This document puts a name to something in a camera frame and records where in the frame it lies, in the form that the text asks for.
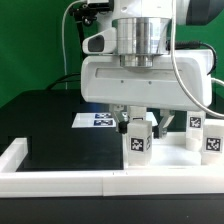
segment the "green backdrop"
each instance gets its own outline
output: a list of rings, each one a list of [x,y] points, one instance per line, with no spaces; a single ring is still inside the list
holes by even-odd
[[[19,93],[44,89],[64,74],[61,20],[71,0],[0,1],[0,106]],[[179,40],[198,39],[217,49],[214,74],[224,79],[224,12],[206,27],[178,27]],[[74,19],[67,17],[68,72],[79,72],[80,46]],[[224,89],[217,92],[224,96]]]

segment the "white block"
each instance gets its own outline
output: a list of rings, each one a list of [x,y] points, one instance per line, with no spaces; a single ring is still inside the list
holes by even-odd
[[[152,155],[152,122],[133,121],[128,124],[128,165],[146,166]]]
[[[224,165],[224,120],[206,119],[203,136],[202,164]]]
[[[186,149],[200,151],[203,139],[205,112],[187,112]]]

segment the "black cable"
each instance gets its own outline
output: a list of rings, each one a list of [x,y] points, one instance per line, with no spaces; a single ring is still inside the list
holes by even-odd
[[[212,54],[213,54],[213,57],[214,57],[213,66],[212,66],[210,72],[208,73],[208,75],[209,75],[209,74],[211,74],[213,71],[216,70],[217,62],[218,62],[218,56],[217,56],[217,53],[216,53],[215,49],[214,49],[211,45],[206,44],[206,43],[202,43],[202,42],[201,42],[201,46],[210,49],[210,50],[212,51]]]
[[[203,43],[201,41],[180,41],[175,43],[175,49],[176,50],[184,50],[184,49],[199,49],[200,47],[206,47],[212,51],[214,62],[211,70],[209,71],[208,75],[210,75],[213,71],[215,71],[217,67],[217,61],[218,61],[218,56],[215,51],[215,49],[206,43]],[[167,50],[170,51],[170,41],[167,41]]]
[[[56,81],[54,81],[49,86],[47,86],[46,90],[51,90],[54,86],[56,86],[61,81],[64,81],[64,83],[66,83],[66,82],[69,81],[69,80],[66,80],[66,79],[71,78],[71,77],[75,77],[75,76],[80,76],[80,73],[73,73],[73,74],[70,74],[70,75],[64,75],[64,76],[58,78]]]

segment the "white cube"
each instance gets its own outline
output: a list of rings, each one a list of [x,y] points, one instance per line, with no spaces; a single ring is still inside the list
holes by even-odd
[[[152,155],[152,122],[133,121],[128,124],[128,164],[146,166]]]
[[[202,165],[224,164],[224,120],[206,119],[204,123]]]

